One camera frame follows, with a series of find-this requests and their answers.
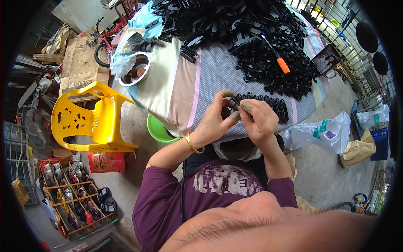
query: gold bangle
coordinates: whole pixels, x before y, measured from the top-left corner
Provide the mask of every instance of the gold bangle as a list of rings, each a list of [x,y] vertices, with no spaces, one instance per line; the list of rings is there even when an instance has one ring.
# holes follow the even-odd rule
[[[187,144],[189,145],[190,149],[191,149],[194,153],[196,153],[196,154],[201,154],[201,153],[203,153],[203,152],[204,152],[204,146],[201,148],[201,149],[202,149],[201,152],[198,151],[195,147],[193,147],[193,144],[190,142],[190,138],[189,138],[190,133],[192,133],[192,131],[189,132],[188,134],[186,134]]]

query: person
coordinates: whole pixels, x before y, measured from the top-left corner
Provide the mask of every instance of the person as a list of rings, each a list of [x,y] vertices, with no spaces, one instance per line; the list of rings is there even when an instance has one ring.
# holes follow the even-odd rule
[[[327,69],[329,69],[333,66],[334,59],[335,59],[334,55],[330,55],[327,57],[324,55],[321,58],[313,59],[313,63],[315,64],[315,66],[319,70],[319,72],[322,74]]]
[[[292,172],[274,131],[278,117],[263,101],[246,99],[226,119],[234,92],[218,92],[188,140],[155,153],[146,166],[133,211],[137,240],[145,251],[350,251],[358,249],[374,220],[337,207],[297,209]],[[258,169],[239,160],[203,160],[208,144],[239,118],[262,151]],[[186,160],[181,182],[172,172]]]

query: phone screen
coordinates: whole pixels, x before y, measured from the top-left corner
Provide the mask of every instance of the phone screen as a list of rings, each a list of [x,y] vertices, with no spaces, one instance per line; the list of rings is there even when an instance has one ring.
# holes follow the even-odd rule
[[[327,45],[312,59],[312,63],[316,66],[320,75],[334,68],[339,62],[340,55],[331,44]]]

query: tablecloth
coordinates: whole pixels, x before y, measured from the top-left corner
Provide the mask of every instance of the tablecloth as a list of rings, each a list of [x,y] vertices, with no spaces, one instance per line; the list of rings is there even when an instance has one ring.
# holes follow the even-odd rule
[[[303,49],[312,59],[324,45],[309,22],[299,13],[295,13],[307,25],[309,35],[304,38]],[[181,42],[177,38],[173,38],[172,43],[164,42],[164,44],[165,47],[154,47],[150,53],[152,63],[148,78],[142,83],[127,87],[127,91],[137,105],[158,118],[174,136],[183,137],[199,125],[204,111],[219,90],[231,89],[240,94],[252,92],[256,95],[271,96],[264,91],[263,84],[244,82],[241,70],[235,69],[236,58],[221,44],[199,48],[195,63],[190,63],[179,56]],[[271,96],[284,99],[289,112],[288,123],[279,124],[276,131],[282,131],[305,120],[322,103],[329,81],[325,76],[316,80],[317,83],[312,82],[312,92],[307,97],[303,96],[301,101],[286,95]],[[247,137],[245,127],[242,122],[238,122],[219,142],[244,137]]]

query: purple t-shirt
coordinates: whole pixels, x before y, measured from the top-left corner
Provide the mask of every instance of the purple t-shirt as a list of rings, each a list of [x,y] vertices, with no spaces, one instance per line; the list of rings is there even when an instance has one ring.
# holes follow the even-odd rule
[[[215,207],[264,191],[256,174],[241,161],[213,160],[187,177],[183,188],[185,220]],[[267,190],[280,206],[297,208],[290,178],[270,180]],[[134,231],[145,251],[158,251],[181,225],[181,182],[168,170],[149,167],[133,211]]]

